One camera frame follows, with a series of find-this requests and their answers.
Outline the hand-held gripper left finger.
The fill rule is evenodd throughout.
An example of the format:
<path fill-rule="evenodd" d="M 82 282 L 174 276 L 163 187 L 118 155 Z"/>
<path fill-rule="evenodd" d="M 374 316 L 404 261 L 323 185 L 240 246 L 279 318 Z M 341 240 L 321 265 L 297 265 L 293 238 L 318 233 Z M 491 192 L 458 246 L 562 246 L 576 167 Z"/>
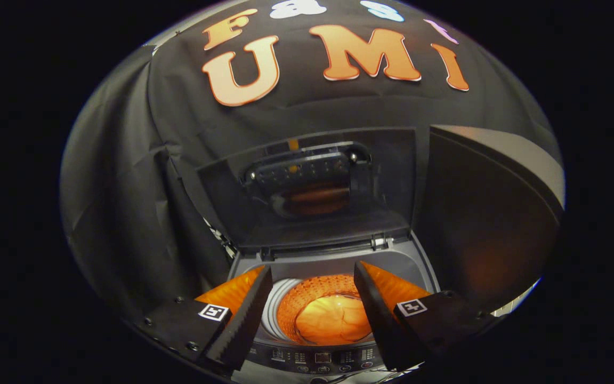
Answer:
<path fill-rule="evenodd" d="M 195 299 L 175 299 L 136 324 L 144 336 L 215 374 L 241 370 L 273 287 L 271 268 L 250 270 Z"/>

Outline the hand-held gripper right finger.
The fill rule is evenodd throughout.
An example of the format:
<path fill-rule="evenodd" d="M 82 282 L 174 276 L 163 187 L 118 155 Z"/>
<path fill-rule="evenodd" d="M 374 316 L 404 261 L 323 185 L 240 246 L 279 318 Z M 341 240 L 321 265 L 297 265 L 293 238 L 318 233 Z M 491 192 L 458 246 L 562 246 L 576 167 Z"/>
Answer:
<path fill-rule="evenodd" d="M 453 290 L 429 293 L 364 261 L 356 262 L 353 279 L 388 370 L 453 355 L 499 322 Z"/>

